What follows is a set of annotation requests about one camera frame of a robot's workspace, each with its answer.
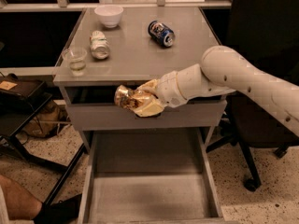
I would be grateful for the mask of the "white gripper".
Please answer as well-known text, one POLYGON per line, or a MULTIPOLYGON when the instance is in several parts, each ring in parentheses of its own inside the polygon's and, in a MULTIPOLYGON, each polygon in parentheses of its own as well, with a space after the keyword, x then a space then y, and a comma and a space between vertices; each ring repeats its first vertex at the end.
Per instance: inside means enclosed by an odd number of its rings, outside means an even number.
POLYGON ((137 105, 133 111, 142 117, 162 113, 164 105, 176 108, 187 103, 187 99, 181 94, 178 87, 177 71, 165 74, 159 80, 152 79, 140 85, 137 90, 145 93, 135 97, 137 105))

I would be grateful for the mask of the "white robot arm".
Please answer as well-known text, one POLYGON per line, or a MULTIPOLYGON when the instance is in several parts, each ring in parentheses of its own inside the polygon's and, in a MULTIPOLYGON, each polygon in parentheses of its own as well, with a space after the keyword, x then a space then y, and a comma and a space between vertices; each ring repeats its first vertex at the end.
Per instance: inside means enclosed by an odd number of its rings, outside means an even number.
POLYGON ((196 97, 239 91, 299 136, 299 86, 259 70, 225 46, 209 48, 200 63, 153 79, 140 89, 151 93, 135 110, 140 117, 185 105, 196 97))

